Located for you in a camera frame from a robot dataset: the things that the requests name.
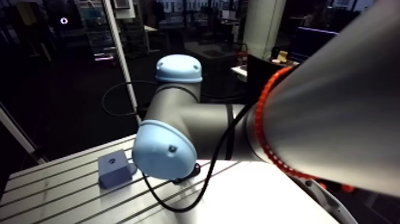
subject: screw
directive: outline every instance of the screw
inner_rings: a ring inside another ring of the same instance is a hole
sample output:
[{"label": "screw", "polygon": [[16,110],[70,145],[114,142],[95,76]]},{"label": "screw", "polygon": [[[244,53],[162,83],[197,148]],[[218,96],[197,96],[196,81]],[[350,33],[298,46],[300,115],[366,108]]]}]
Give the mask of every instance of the screw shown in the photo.
[{"label": "screw", "polygon": [[306,184],[307,186],[311,186],[313,183],[312,183],[311,181],[306,181],[305,184]]},{"label": "screw", "polygon": [[177,147],[170,145],[170,147],[168,148],[168,151],[171,153],[175,153],[177,149],[178,149]]}]

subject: desk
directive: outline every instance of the desk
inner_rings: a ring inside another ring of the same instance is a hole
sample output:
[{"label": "desk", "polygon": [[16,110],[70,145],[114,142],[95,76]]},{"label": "desk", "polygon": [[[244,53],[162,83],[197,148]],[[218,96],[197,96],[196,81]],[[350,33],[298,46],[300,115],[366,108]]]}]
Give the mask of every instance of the desk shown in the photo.
[{"label": "desk", "polygon": [[[286,59],[287,55],[288,52],[280,51],[277,59],[283,63],[287,63],[288,62],[288,60]],[[247,70],[242,69],[241,66],[232,67],[230,69],[237,75],[237,78],[240,81],[247,82]]]},{"label": "desk", "polygon": [[[135,135],[10,175],[1,200],[1,223],[337,223],[272,164],[218,161],[202,201],[192,211],[164,210],[149,193],[140,172],[133,180],[104,190],[97,158],[125,150],[130,158]],[[202,172],[173,185],[149,178],[160,198],[183,207],[198,195]]]},{"label": "desk", "polygon": [[150,27],[150,26],[146,26],[146,25],[144,25],[144,28],[145,28],[147,51],[148,52],[160,51],[160,50],[157,50],[157,49],[150,49],[149,32],[155,32],[155,31],[157,31],[157,29],[153,28],[153,27]]},{"label": "desk", "polygon": [[[198,55],[201,57],[204,57],[208,60],[216,60],[216,59],[225,59],[225,58],[232,58],[232,57],[236,57],[237,53],[234,51],[230,51],[230,52],[223,52],[221,51],[221,47],[215,44],[204,44],[204,45],[200,45],[198,42],[186,42],[185,43],[185,48]],[[220,55],[216,55],[216,56],[210,56],[208,54],[205,53],[205,51],[217,51],[218,53],[220,53]]]},{"label": "desk", "polygon": [[230,68],[235,74],[237,74],[237,78],[242,82],[247,82],[247,70],[242,69],[242,66],[236,66]]}]

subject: monitor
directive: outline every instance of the monitor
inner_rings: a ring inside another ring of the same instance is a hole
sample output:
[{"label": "monitor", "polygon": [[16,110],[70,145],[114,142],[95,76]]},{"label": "monitor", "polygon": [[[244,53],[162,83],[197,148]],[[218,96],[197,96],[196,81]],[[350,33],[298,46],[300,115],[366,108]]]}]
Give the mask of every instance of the monitor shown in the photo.
[{"label": "monitor", "polygon": [[299,27],[290,43],[287,58],[299,63],[303,62],[338,34],[326,30]]}]

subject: glass wall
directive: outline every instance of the glass wall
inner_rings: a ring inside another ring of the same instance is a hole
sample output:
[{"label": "glass wall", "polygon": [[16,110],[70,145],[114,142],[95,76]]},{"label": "glass wall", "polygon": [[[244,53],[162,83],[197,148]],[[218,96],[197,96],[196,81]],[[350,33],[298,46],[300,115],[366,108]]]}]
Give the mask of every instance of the glass wall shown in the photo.
[{"label": "glass wall", "polygon": [[[136,132],[101,106],[124,79],[100,0],[0,3],[0,101],[37,148],[52,160]],[[132,112],[124,88],[105,103]]]},{"label": "glass wall", "polygon": [[[0,100],[37,147],[58,158],[136,132],[133,116],[101,105],[126,81],[104,1],[0,2]],[[340,33],[373,2],[128,0],[111,1],[111,13],[131,80],[154,82],[160,58],[187,54],[202,63],[202,102],[245,103],[249,55],[271,62],[277,49],[285,66],[299,27]],[[156,88],[134,84],[142,117]],[[124,87],[105,104],[132,112]]]}]

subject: robotic arm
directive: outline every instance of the robotic arm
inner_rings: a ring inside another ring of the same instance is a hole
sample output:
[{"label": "robotic arm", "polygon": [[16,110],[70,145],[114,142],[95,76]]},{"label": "robotic arm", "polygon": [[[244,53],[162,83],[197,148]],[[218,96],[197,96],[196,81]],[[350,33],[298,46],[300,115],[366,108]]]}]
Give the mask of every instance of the robotic arm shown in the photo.
[{"label": "robotic arm", "polygon": [[[377,1],[271,92],[264,137],[277,158],[308,175],[400,196],[400,2]],[[200,104],[201,65],[187,55],[157,63],[164,84],[140,125],[133,159],[149,176],[187,176],[211,158],[243,105]],[[218,159],[269,161],[255,106]]]}]

